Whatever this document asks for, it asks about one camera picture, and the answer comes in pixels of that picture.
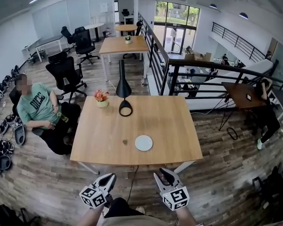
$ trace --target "round white table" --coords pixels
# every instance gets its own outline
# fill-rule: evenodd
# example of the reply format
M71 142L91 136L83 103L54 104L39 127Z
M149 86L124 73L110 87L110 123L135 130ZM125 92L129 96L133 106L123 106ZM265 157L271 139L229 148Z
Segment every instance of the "round white table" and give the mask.
M92 29L92 28L94 28L95 36L96 36L96 41L98 42L98 41L100 41L98 27L101 27L103 25L104 25L104 23L90 24L90 25L84 26L84 28L85 29Z

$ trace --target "potted plant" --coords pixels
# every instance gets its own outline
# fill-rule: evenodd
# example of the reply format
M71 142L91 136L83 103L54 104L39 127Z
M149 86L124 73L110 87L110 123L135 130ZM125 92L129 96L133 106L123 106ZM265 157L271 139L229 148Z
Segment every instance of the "potted plant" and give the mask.
M125 36L125 42L126 42L126 44L132 43L132 40L131 40L131 36L130 36L130 35Z
M109 95L108 91L106 93L103 93L101 89L94 92L94 97L96 99L96 104L98 108L103 108L109 105L108 95Z

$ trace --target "tree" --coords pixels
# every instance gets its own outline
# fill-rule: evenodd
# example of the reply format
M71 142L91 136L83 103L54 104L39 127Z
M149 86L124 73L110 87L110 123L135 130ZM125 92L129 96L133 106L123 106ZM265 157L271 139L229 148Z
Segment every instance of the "tree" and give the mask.
M166 11L166 4L167 2L161 2L161 1L157 1L156 2L156 13L158 16L164 17L165 15L165 11ZM168 4L168 12L173 8L173 3L169 3Z
M181 15L183 17L185 17L185 19L187 18L187 16L188 16L188 7L185 9L184 12L181 13ZM197 24L198 16L199 16L199 8L190 7L188 23L190 22L191 26L194 26L194 24Z

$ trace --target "black pants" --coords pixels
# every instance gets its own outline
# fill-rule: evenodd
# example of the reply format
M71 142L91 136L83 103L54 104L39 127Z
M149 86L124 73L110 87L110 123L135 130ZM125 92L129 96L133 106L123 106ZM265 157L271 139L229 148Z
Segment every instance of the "black pants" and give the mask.
M44 130L40 137L55 154L64 155L71 153L72 146L66 145L63 139L70 127L74 128L77 126L81 108L79 105L63 102L61 104L61 111L68 118L68 122L65 123L60 119L54 130Z
M265 143L280 128L280 123L271 108L271 106L263 106L254 110L258 117L260 127L267 126L268 131L261 138L261 142Z
M108 213L105 215L105 218L135 216L135 215L144 215L144 214L139 211L131 209L125 199L116 198L111 203L111 206L109 208Z

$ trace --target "black ring on floor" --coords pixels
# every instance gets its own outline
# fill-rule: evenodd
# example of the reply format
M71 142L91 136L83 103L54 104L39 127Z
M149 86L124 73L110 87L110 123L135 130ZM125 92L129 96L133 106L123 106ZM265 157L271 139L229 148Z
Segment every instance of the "black ring on floor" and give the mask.
M236 134L236 139L231 135L229 129L231 129L231 130ZM227 133L230 135L230 137L231 137L234 141L238 139L237 132L236 132L232 127L228 127L226 130L227 130Z

